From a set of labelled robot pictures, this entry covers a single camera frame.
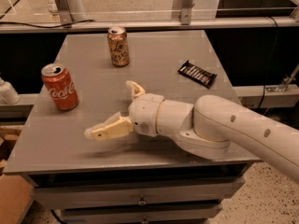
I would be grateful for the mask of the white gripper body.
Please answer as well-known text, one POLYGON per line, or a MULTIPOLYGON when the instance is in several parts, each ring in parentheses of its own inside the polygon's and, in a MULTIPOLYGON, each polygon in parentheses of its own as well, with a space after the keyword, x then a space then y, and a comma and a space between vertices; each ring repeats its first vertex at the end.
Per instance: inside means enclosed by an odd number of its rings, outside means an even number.
POLYGON ((132 101, 128 107, 129 118, 137 133, 157 136, 156 118, 163 101, 162 95, 152 93, 143 94, 132 101))

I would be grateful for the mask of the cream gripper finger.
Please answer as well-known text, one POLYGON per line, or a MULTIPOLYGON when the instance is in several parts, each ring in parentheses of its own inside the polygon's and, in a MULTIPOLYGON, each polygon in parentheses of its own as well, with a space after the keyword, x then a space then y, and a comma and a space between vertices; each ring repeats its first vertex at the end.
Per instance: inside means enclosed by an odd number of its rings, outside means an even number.
POLYGON ((141 95, 144 95, 145 90, 136 82, 132 80, 127 80, 125 82, 126 88, 131 92, 132 99, 136 99, 141 95))
POLYGON ((104 141, 124 137, 133 130, 134 125, 131 120, 117 112, 103 123, 87 128, 84 135, 89 140, 104 141))

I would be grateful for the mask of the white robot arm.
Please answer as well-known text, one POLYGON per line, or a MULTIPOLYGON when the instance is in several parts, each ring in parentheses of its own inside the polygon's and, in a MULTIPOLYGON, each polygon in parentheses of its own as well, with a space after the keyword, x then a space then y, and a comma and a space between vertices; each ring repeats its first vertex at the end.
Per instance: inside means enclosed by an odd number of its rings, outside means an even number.
POLYGON ((117 112, 85 130, 90 140, 103 141, 131 132, 165 136, 193 155, 215 160, 235 143, 299 183, 299 132, 216 95, 204 95, 194 104, 147 93, 132 80, 126 82, 132 102, 128 115, 117 112))

